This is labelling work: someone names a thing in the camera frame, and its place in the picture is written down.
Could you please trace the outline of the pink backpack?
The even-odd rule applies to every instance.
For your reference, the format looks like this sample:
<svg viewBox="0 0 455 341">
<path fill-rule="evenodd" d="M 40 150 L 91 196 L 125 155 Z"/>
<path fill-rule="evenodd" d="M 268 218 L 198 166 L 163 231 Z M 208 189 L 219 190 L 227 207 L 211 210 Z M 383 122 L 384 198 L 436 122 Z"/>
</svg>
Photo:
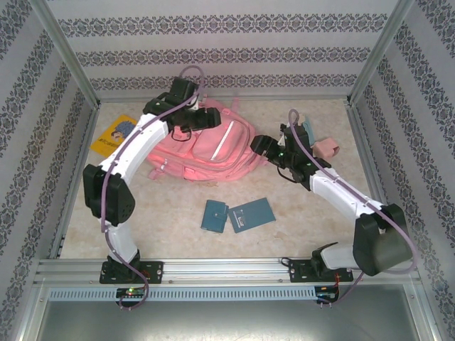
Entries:
<svg viewBox="0 0 455 341">
<path fill-rule="evenodd" d="M 221 125 L 191 133 L 175 128 L 146 158 L 154 167 L 150 179 L 170 175 L 189 181 L 227 182 L 267 164 L 264 156 L 250 148 L 256 131 L 239 115 L 239 99 L 230 107 L 214 99 L 202 103 L 220 111 Z"/>
</svg>

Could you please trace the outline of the thin teal book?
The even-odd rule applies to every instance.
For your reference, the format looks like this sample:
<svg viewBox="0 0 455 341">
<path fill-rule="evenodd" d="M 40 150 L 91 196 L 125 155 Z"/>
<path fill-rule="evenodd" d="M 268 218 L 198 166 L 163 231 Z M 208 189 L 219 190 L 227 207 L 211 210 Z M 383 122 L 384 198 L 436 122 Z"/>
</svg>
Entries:
<svg viewBox="0 0 455 341">
<path fill-rule="evenodd" d="M 310 145 L 310 147 L 312 147 L 316 140 L 314 138 L 314 132 L 313 132 L 312 125 L 311 125 L 311 120 L 308 116 L 305 116 L 302 126 L 304 127 L 305 131 L 307 132 L 307 135 L 309 138 L 309 145 Z"/>
</svg>

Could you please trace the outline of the pink and teal box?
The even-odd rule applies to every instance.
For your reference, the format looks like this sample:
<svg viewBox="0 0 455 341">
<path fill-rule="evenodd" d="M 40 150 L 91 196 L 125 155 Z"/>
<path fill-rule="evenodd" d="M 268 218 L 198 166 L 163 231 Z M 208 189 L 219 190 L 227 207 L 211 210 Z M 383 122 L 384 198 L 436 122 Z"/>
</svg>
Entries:
<svg viewBox="0 0 455 341">
<path fill-rule="evenodd" d="M 338 154 L 340 146 L 334 139 L 326 138 L 316 141 L 312 146 L 312 150 L 316 157 L 329 161 Z"/>
</svg>

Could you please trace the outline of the teal notebook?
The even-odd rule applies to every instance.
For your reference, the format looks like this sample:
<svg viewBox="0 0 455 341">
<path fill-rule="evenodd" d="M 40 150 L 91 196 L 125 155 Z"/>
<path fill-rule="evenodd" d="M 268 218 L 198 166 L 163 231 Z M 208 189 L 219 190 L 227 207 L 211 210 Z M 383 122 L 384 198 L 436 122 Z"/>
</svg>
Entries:
<svg viewBox="0 0 455 341">
<path fill-rule="evenodd" d="M 230 208 L 228 216 L 236 234 L 276 221 L 265 197 Z"/>
</svg>

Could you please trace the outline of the yellow illustrated book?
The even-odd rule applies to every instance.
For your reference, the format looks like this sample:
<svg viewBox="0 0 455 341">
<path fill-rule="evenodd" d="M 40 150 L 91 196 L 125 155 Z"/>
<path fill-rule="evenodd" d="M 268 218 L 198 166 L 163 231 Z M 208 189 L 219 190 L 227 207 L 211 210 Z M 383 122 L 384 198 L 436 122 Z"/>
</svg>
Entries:
<svg viewBox="0 0 455 341">
<path fill-rule="evenodd" d="M 90 149 L 95 153 L 109 157 L 130 135 L 137 121 L 127 115 L 120 115 L 99 137 L 92 142 Z"/>
</svg>

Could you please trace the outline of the teal snap wallet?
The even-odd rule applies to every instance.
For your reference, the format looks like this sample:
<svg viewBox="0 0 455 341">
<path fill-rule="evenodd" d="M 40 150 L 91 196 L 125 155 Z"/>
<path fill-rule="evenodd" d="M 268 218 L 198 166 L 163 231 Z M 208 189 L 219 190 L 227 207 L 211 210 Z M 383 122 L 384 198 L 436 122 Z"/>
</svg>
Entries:
<svg viewBox="0 0 455 341">
<path fill-rule="evenodd" d="M 214 233 L 223 233 L 228 218 L 229 207 L 217 200 L 207 200 L 201 222 L 201 229 Z"/>
</svg>

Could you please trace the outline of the small green circuit board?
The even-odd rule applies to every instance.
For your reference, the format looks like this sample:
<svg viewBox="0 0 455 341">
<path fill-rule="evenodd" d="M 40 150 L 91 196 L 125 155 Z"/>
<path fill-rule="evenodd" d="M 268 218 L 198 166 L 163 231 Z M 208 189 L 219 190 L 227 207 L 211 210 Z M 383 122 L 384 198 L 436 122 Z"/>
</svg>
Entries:
<svg viewBox="0 0 455 341">
<path fill-rule="evenodd" d="M 316 298 L 319 303 L 329 304 L 334 303 L 339 298 L 339 285 L 333 286 L 317 286 L 315 287 Z"/>
<path fill-rule="evenodd" d="M 143 298 L 145 294 L 144 288 L 118 288 L 116 298 Z"/>
</svg>

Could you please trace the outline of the grey metal panel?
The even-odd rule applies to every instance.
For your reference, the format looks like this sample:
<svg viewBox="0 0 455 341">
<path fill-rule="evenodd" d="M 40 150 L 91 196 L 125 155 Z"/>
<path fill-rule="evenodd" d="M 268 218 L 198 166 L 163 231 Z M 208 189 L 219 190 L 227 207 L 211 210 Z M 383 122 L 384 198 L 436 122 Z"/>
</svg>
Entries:
<svg viewBox="0 0 455 341">
<path fill-rule="evenodd" d="M 306 301 L 49 304 L 38 341 L 420 341 L 401 306 L 319 308 Z"/>
</svg>

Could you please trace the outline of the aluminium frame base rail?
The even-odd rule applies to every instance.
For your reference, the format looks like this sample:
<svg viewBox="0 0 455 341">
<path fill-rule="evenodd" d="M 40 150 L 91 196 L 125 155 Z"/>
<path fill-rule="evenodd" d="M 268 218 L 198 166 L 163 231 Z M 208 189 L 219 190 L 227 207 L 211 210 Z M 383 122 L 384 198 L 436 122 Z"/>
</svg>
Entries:
<svg viewBox="0 0 455 341">
<path fill-rule="evenodd" d="M 155 98 L 155 95 L 142 96 L 142 97 L 106 97 L 100 99 L 101 104 L 104 103 L 132 103 L 132 102 L 148 102 L 150 99 Z M 350 97 L 348 95 L 341 94 L 292 94 L 292 95 L 208 95 L 208 98 L 215 99 L 217 101 L 230 101 L 234 98 L 245 101 L 272 101 L 272 100 L 335 100 L 342 99 L 345 102 L 349 102 Z"/>
</svg>

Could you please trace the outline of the aluminium frame side rail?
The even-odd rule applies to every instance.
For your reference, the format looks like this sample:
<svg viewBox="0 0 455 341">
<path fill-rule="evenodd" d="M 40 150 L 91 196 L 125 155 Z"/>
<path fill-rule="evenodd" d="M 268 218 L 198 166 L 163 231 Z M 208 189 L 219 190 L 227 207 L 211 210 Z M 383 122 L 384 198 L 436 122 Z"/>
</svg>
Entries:
<svg viewBox="0 0 455 341">
<path fill-rule="evenodd" d="M 360 162 L 362 163 L 365 178 L 370 190 L 371 198 L 380 201 L 383 204 L 387 204 L 388 199 L 386 192 L 382 188 L 380 176 L 376 168 L 373 154 L 370 150 L 370 145 L 368 143 L 367 136 L 365 135 L 358 111 L 355 107 L 349 104 L 347 104 L 345 108 L 360 156 Z"/>
<path fill-rule="evenodd" d="M 55 221 L 56 226 L 53 231 L 53 238 L 50 241 L 47 253 L 45 254 L 46 259 L 57 259 L 60 257 L 62 245 L 65 242 L 67 230 L 73 214 L 73 208 L 77 200 L 77 193 L 82 178 L 83 168 L 88 157 L 89 147 L 97 124 L 101 104 L 98 102 L 90 112 L 90 116 L 83 126 L 84 131 L 82 140 L 77 145 L 77 154 L 75 155 L 75 162 L 73 167 L 70 169 L 71 172 L 68 186 L 66 188 L 66 194 L 63 201 L 63 206 L 58 215 L 58 219 Z"/>
</svg>

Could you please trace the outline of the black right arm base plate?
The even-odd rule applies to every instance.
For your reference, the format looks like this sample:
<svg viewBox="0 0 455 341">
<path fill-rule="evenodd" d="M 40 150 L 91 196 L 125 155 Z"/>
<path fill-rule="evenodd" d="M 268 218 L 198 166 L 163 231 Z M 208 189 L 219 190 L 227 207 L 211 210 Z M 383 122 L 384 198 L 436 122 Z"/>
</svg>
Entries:
<svg viewBox="0 0 455 341">
<path fill-rule="evenodd" d="M 310 260 L 291 260 L 289 278 L 292 283 L 351 283 L 353 274 L 346 268 L 328 269 L 325 266 L 314 266 Z"/>
</svg>

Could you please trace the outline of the aluminium frame post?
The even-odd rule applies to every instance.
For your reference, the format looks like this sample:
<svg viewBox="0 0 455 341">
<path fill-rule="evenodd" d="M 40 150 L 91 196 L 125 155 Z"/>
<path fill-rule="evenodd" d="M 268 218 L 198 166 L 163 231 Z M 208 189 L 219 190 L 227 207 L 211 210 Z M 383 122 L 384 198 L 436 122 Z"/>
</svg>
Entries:
<svg viewBox="0 0 455 341">
<path fill-rule="evenodd" d="M 404 21 L 407 13 L 409 12 L 414 0 L 397 0 L 397 3 L 390 14 L 384 28 L 371 50 L 360 74 L 358 75 L 352 90 L 346 97 L 344 104 L 347 107 L 352 107 L 362 95 L 364 89 L 367 87 L 370 78 L 383 58 L 386 50 L 391 44 L 394 35 Z"/>
<path fill-rule="evenodd" d="M 53 15 L 47 0 L 29 0 L 33 10 L 36 12 L 48 35 L 57 48 L 63 62 L 68 66 L 69 71 L 74 77 L 78 87 L 81 89 L 85 98 L 92 107 L 99 107 L 100 100 L 85 74 L 80 61 L 68 42 L 58 20 Z"/>
</svg>

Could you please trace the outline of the aluminium mounting rail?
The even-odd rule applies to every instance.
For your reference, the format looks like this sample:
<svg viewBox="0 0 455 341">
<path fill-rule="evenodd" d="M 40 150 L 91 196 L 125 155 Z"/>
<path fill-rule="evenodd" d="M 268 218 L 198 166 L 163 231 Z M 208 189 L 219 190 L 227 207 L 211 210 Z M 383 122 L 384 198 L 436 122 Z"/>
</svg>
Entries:
<svg viewBox="0 0 455 341">
<path fill-rule="evenodd" d="M 161 284 L 290 283 L 289 268 L 279 258 L 164 259 Z M 38 262 L 33 284 L 48 286 L 98 284 L 102 259 L 51 259 Z"/>
</svg>

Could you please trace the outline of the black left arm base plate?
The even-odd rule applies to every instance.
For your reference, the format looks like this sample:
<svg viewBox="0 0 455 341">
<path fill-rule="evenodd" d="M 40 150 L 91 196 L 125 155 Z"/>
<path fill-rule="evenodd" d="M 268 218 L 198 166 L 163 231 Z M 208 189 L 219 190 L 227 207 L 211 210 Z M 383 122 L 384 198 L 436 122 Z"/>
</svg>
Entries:
<svg viewBox="0 0 455 341">
<path fill-rule="evenodd" d="M 162 261 L 140 261 L 138 271 L 149 284 L 160 284 L 164 263 Z M 99 282 L 101 284 L 144 284 L 144 280 L 136 272 L 116 261 L 102 263 Z"/>
</svg>

